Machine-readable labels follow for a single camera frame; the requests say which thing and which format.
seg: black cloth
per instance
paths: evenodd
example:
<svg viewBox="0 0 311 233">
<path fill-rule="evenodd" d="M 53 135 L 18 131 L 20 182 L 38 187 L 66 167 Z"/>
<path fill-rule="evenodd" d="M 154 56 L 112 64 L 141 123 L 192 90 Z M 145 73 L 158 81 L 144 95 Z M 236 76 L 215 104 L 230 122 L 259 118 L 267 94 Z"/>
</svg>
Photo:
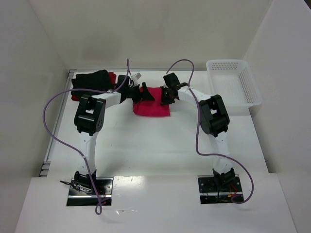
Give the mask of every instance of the black cloth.
<svg viewBox="0 0 311 233">
<path fill-rule="evenodd" d="M 107 70 L 99 70 L 92 74 L 77 74 L 75 79 L 71 80 L 73 89 L 85 88 L 98 91 L 108 91 L 113 89 Z M 80 99 L 82 95 L 98 95 L 100 93 L 92 91 L 72 91 L 71 94 Z"/>
</svg>

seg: red towel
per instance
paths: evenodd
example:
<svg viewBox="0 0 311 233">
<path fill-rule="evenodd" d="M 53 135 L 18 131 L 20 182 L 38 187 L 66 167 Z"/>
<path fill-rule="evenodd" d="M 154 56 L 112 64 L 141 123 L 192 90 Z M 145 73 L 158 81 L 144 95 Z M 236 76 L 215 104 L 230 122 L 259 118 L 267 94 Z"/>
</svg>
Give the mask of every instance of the red towel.
<svg viewBox="0 0 311 233">
<path fill-rule="evenodd" d="M 161 87 L 148 87 L 148 91 L 154 97 L 154 101 L 140 101 L 133 103 L 133 111 L 143 117 L 167 117 L 170 115 L 170 106 L 161 105 Z"/>
<path fill-rule="evenodd" d="M 116 83 L 117 75 L 116 75 L 114 72 L 109 72 L 108 75 L 109 75 L 109 78 L 110 78 L 111 83 L 112 83 L 112 84 L 115 84 L 115 83 Z"/>
</svg>

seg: white wall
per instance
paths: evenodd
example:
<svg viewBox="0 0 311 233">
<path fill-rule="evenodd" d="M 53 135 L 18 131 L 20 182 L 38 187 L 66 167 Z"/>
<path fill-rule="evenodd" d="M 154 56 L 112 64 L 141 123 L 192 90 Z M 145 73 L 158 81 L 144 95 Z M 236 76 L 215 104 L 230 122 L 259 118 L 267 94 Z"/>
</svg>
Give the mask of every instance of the white wall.
<svg viewBox="0 0 311 233">
<path fill-rule="evenodd" d="M 274 0 L 245 57 L 263 96 L 253 122 L 299 233 L 310 232 L 311 10 Z"/>
<path fill-rule="evenodd" d="M 49 137 L 41 111 L 64 88 L 67 72 L 27 0 L 0 7 L 0 232 L 14 232 L 30 178 L 38 176 Z M 48 123 L 58 103 L 51 106 Z"/>
<path fill-rule="evenodd" d="M 243 58 L 270 2 L 30 0 L 68 69 Z"/>
</svg>

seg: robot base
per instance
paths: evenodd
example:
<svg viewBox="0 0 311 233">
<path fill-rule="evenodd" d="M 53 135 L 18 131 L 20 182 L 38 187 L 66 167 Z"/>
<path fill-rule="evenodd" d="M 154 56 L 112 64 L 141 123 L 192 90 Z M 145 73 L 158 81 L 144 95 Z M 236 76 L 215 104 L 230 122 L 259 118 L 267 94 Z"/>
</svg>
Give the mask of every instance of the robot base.
<svg viewBox="0 0 311 233">
<path fill-rule="evenodd" d="M 111 205 L 113 178 L 97 178 L 96 181 L 101 198 L 109 198 L 103 205 Z M 98 200 L 94 191 L 85 193 L 72 187 L 69 188 L 67 206 L 96 206 L 97 203 Z"/>
<path fill-rule="evenodd" d="M 213 176 L 199 176 L 198 183 L 201 204 L 232 203 L 231 195 L 234 194 L 241 194 L 241 196 L 236 196 L 234 201 L 244 201 L 240 178 L 237 175 L 228 186 L 219 190 L 219 196 Z"/>
</svg>

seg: white plastic basket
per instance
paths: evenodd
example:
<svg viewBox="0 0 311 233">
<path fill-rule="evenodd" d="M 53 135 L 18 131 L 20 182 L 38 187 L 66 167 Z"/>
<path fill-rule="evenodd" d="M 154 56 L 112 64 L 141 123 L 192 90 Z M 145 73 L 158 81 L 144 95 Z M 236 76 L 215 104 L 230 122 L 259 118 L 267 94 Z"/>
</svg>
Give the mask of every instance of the white plastic basket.
<svg viewBox="0 0 311 233">
<path fill-rule="evenodd" d="M 262 103 L 253 73 L 244 60 L 206 62 L 210 86 L 227 107 L 251 107 Z"/>
</svg>

